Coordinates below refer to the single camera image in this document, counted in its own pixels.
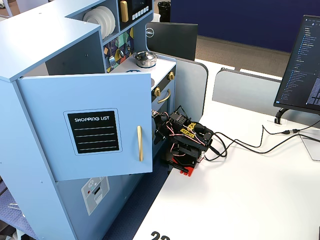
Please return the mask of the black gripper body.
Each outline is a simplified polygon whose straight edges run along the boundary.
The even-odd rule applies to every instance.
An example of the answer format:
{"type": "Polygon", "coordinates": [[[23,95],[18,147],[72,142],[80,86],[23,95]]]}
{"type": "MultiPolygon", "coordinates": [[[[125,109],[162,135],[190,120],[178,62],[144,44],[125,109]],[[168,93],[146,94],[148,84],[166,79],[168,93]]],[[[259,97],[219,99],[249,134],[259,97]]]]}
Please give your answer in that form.
{"type": "Polygon", "coordinates": [[[171,125],[172,118],[170,115],[156,115],[154,117],[155,123],[155,137],[169,137],[170,135],[174,135],[175,132],[171,125]]]}

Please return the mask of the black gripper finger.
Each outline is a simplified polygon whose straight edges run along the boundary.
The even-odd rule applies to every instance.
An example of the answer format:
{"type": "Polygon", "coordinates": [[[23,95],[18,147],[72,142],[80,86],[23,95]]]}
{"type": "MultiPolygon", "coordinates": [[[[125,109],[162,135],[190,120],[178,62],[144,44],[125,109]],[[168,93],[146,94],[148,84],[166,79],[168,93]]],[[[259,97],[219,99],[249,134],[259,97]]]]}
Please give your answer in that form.
{"type": "Polygon", "coordinates": [[[153,141],[153,144],[154,145],[157,145],[160,141],[162,141],[164,138],[163,134],[159,131],[159,130],[156,130],[154,132],[154,141],[153,141]]]}

